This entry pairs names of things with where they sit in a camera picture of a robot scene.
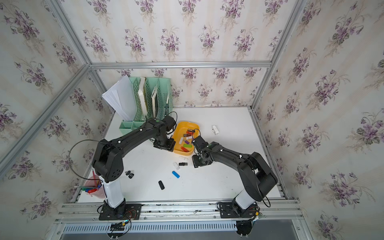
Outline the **yellow plastic storage box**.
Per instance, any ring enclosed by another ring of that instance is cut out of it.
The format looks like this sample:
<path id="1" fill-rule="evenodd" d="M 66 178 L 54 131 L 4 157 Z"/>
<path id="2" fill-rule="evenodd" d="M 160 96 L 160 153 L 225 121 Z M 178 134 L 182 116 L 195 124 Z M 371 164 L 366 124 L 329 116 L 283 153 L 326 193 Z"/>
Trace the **yellow plastic storage box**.
<path id="1" fill-rule="evenodd" d="M 188 129 L 193 129 L 194 133 L 192 134 L 192 139 L 191 140 L 185 140 L 186 137 L 184 137 L 184 134 L 187 134 L 187 130 Z M 176 144 L 175 144 L 175 147 L 174 147 L 174 150 L 173 150 L 173 153 L 175 154 L 178 154 L 178 155 L 182 155 L 182 156 L 190 156 L 194 153 L 194 146 L 192 148 L 186 148 L 189 150 L 188 153 L 184 152 L 181 147 L 183 147 L 185 143 L 185 141 L 189 141 L 190 144 L 189 145 L 193 145 L 192 144 L 192 141 L 194 138 L 197 138 L 199 136 L 199 132 L 200 132 L 200 127 L 195 124 L 195 123 L 191 123 L 191 122 L 180 122 L 178 123 L 177 125 L 177 128 L 173 134 L 173 139 L 176 141 Z M 180 138 L 184 138 L 184 141 L 182 144 L 179 144 L 179 140 Z"/>

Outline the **black capsule usb drive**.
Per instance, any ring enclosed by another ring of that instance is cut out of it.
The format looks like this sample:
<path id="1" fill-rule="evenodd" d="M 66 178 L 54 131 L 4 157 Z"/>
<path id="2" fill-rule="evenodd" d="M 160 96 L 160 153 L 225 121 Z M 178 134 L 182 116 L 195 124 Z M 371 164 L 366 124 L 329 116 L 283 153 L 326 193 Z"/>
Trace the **black capsule usb drive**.
<path id="1" fill-rule="evenodd" d="M 159 181 L 159 186 L 160 186 L 161 190 L 164 190 L 164 189 L 165 189 L 165 186 L 164 186 L 164 184 L 163 184 L 162 181 Z"/>

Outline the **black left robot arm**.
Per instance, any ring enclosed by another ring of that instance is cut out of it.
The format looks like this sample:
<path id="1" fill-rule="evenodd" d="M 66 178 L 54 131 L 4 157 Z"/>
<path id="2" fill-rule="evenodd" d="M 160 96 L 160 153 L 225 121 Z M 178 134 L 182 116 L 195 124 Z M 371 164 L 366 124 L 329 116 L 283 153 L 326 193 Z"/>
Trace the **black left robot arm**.
<path id="1" fill-rule="evenodd" d="M 154 139 L 155 148 L 172 152 L 176 142 L 168 133 L 175 128 L 176 120 L 167 115 L 162 120 L 151 118 L 119 138 L 99 141 L 92 167 L 102 181 L 108 207 L 116 210 L 126 202 L 119 180 L 124 171 L 123 157 L 149 139 Z"/>

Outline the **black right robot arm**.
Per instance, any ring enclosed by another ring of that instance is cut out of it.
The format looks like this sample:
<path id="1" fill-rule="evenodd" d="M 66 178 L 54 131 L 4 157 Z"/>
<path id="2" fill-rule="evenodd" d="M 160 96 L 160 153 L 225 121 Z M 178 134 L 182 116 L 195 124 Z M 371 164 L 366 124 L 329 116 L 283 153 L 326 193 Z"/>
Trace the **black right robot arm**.
<path id="1" fill-rule="evenodd" d="M 206 142 L 201 136 L 192 140 L 196 153 L 195 168 L 221 163 L 240 175 L 244 189 L 234 198 L 234 207 L 245 211 L 256 202 L 263 201 L 277 185 L 278 178 L 259 153 L 242 154 L 223 147 L 217 142 Z"/>

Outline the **blue usb drive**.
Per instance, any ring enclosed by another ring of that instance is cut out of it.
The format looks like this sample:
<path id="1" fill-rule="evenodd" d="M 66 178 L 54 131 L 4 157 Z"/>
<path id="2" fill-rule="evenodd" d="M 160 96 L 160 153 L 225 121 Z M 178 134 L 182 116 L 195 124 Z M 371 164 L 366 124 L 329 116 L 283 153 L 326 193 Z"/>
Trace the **blue usb drive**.
<path id="1" fill-rule="evenodd" d="M 177 179 L 179 179 L 180 178 L 180 175 L 177 173 L 177 172 L 175 172 L 175 171 L 172 171 L 172 174 L 177 178 Z"/>

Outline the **small black usb pair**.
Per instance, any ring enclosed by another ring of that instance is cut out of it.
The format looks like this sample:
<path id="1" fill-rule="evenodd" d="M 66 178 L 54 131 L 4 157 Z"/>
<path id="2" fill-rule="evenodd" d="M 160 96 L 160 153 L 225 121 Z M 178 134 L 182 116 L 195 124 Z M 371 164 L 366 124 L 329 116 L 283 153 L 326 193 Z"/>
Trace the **small black usb pair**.
<path id="1" fill-rule="evenodd" d="M 132 179 L 135 175 L 132 171 L 126 171 L 125 174 L 129 179 Z"/>

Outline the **white small device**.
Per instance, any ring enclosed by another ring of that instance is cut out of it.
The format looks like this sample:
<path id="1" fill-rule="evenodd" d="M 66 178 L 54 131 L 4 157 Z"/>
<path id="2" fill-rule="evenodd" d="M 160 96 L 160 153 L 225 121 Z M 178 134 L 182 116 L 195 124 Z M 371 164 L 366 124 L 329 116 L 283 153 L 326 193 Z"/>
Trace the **white small device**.
<path id="1" fill-rule="evenodd" d="M 212 126 L 212 131 L 215 135 L 218 135 L 219 134 L 219 130 L 217 129 L 216 126 Z"/>

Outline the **dark pen in organizer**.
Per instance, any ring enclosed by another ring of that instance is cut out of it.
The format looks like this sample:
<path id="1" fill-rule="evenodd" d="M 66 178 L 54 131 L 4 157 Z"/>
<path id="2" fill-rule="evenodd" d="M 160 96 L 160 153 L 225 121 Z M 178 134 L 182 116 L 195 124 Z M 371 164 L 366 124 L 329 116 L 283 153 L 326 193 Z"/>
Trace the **dark pen in organizer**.
<path id="1" fill-rule="evenodd" d="M 166 98 L 164 117 L 166 117 L 168 115 L 168 113 L 169 113 L 169 94 L 167 94 L 167 98 Z"/>

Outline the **beige notebook in organizer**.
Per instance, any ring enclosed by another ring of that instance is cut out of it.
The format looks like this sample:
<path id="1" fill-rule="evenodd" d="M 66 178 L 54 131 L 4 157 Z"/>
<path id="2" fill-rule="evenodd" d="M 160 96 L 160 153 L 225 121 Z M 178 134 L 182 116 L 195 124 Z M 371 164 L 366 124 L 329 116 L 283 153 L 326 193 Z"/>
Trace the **beige notebook in organizer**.
<path id="1" fill-rule="evenodd" d="M 158 89 L 157 87 L 155 87 L 151 95 L 152 111 L 153 111 L 154 118 L 157 116 L 157 93 L 158 93 Z"/>

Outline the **green desk file organizer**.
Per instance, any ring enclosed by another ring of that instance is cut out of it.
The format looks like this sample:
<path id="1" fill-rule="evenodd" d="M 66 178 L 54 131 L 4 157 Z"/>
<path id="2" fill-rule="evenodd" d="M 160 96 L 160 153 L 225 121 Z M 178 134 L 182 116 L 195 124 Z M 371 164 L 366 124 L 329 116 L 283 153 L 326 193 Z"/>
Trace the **green desk file organizer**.
<path id="1" fill-rule="evenodd" d="M 138 128 L 146 120 L 153 118 L 151 95 L 155 87 L 158 89 L 157 93 L 157 116 L 156 119 L 162 120 L 164 118 L 164 109 L 166 104 L 167 94 L 169 94 L 169 113 L 173 111 L 173 97 L 171 88 L 171 79 L 169 78 L 155 78 L 147 77 L 145 81 L 145 95 L 147 105 L 147 117 L 144 118 L 140 107 L 140 100 L 138 95 L 140 77 L 129 77 L 133 84 L 134 96 L 136 101 L 137 113 L 133 121 L 122 121 L 120 124 L 120 132 L 127 134 L 134 129 Z"/>

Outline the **white book in organizer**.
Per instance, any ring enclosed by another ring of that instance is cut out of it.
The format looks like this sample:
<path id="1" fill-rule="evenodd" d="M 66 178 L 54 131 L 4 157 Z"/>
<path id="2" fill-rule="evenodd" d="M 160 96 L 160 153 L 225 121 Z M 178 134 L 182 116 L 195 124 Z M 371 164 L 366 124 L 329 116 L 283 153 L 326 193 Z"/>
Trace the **white book in organizer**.
<path id="1" fill-rule="evenodd" d="M 146 81 L 145 77 L 140 77 L 139 90 L 138 90 L 140 107 L 141 107 L 144 118 L 146 118 L 148 114 L 147 105 L 146 105 L 146 95 L 145 95 L 145 81 Z"/>

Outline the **white paper stack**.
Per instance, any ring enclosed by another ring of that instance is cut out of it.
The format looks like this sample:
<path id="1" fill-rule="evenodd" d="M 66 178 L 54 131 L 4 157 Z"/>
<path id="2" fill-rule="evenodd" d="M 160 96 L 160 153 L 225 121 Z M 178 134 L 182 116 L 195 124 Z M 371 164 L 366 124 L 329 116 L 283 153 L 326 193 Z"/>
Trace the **white paper stack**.
<path id="1" fill-rule="evenodd" d="M 133 84 L 129 77 L 122 77 L 102 94 L 103 99 L 124 120 L 131 122 L 137 113 Z"/>

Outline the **pink pen cup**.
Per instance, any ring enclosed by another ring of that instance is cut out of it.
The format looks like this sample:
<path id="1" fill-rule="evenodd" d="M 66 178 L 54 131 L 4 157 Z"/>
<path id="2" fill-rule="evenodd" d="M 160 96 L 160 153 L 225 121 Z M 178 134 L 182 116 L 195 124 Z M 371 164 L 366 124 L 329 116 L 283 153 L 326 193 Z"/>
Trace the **pink pen cup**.
<path id="1" fill-rule="evenodd" d="M 104 199 L 106 197 L 103 183 L 97 175 L 91 177 L 91 180 L 86 180 L 80 189 L 90 197 L 99 199 Z"/>

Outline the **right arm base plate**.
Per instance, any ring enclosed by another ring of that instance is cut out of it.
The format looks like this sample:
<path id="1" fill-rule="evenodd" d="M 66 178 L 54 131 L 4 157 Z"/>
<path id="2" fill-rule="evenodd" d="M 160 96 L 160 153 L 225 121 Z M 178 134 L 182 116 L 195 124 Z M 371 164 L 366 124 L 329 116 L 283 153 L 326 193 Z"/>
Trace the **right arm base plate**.
<path id="1" fill-rule="evenodd" d="M 252 219 L 257 217 L 260 212 L 256 203 L 246 209 L 242 209 L 236 202 L 217 202 L 216 207 L 221 219 Z"/>

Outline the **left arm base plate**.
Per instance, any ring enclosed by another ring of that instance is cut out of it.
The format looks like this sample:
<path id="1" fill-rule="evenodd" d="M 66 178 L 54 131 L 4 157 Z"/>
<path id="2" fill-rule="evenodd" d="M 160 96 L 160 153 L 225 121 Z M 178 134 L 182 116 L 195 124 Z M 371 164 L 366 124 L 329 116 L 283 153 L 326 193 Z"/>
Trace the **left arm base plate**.
<path id="1" fill-rule="evenodd" d="M 99 221 L 138 220 L 142 209 L 141 204 L 122 203 L 116 209 L 104 202 L 102 208 L 98 208 Z"/>

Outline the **aluminium front rail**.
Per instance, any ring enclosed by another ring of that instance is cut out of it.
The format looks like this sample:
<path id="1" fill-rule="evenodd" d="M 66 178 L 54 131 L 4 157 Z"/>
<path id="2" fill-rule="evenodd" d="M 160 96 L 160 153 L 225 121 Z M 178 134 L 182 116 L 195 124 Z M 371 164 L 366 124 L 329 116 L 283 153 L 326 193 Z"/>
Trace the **aluminium front rail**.
<path id="1" fill-rule="evenodd" d="M 174 201 L 174 202 L 131 202 L 128 213 L 134 223 L 171 221 L 223 221 L 248 220 L 255 216 L 256 209 L 247 210 L 243 218 L 228 213 L 228 207 L 221 205 L 225 200 Z M 271 206 L 258 204 L 261 220 L 303 220 L 304 215 L 296 200 L 270 199 Z M 96 223 L 104 214 L 101 203 L 63 204 L 54 218 L 55 224 Z"/>

